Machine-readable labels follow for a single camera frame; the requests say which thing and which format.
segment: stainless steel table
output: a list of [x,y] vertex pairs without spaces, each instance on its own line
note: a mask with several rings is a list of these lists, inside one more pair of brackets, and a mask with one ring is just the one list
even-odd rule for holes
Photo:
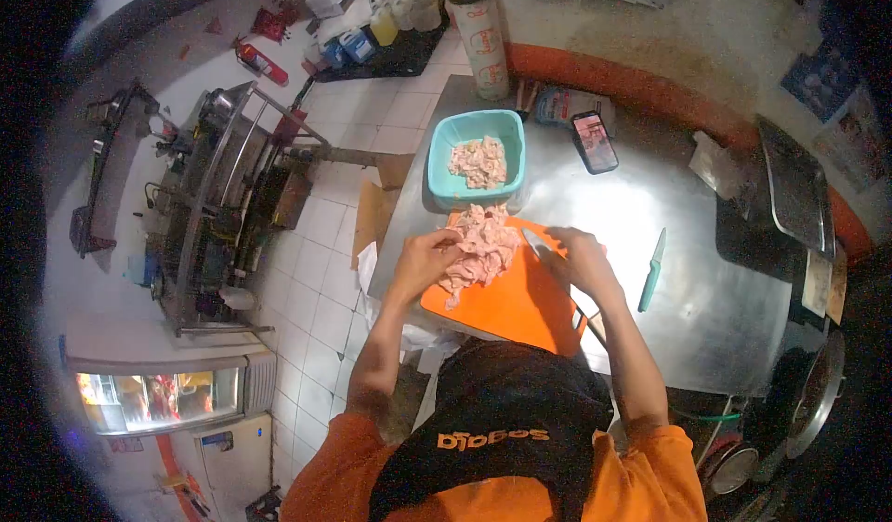
[[[380,298],[390,283],[403,239],[446,223],[446,211],[433,204],[424,182],[433,128],[450,115],[493,108],[513,105],[478,98],[470,77],[450,77],[387,230],[369,288],[373,297]],[[617,109],[616,131],[619,167],[592,176],[568,130],[530,119],[525,125],[530,196],[518,216],[546,226],[579,227],[607,246],[668,386],[764,395],[783,338],[791,284],[721,258],[715,246],[717,197],[688,168],[694,144],[686,131],[623,109]],[[638,313],[664,226],[662,273],[648,311]],[[588,331],[583,350],[594,370],[609,372],[606,352]]]

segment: fire extinguisher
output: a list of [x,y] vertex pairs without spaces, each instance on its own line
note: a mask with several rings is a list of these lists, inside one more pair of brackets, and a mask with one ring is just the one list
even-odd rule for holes
[[244,63],[248,68],[263,73],[280,86],[288,84],[288,73],[256,47],[251,44],[243,44],[243,39],[243,37],[237,37],[232,43],[232,47],[236,49],[236,59]]

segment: teal plastic bowl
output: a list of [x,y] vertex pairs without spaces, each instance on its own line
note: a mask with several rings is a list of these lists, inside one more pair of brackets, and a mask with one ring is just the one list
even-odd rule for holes
[[[505,147],[507,176],[494,189],[469,189],[467,178],[452,175],[452,148],[489,136]],[[433,130],[427,153],[427,186],[434,201],[444,210],[468,204],[494,204],[507,200],[524,182],[526,142],[520,116],[510,110],[481,110],[448,117]]]

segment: person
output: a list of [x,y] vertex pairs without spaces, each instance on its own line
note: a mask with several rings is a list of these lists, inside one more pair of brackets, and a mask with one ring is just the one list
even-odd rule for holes
[[692,443],[669,425],[663,377],[595,236],[550,228],[556,276],[600,307],[630,445],[606,431],[607,383],[571,358],[469,338],[440,369],[436,409],[399,446],[387,414],[409,305],[462,256],[450,229],[407,238],[356,361],[343,414],[297,475],[280,520],[706,520]]

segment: packaging bag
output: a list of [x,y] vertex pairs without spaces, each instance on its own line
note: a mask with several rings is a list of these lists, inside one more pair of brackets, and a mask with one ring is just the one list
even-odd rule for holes
[[507,97],[508,76],[495,0],[449,0],[477,93],[486,100]]

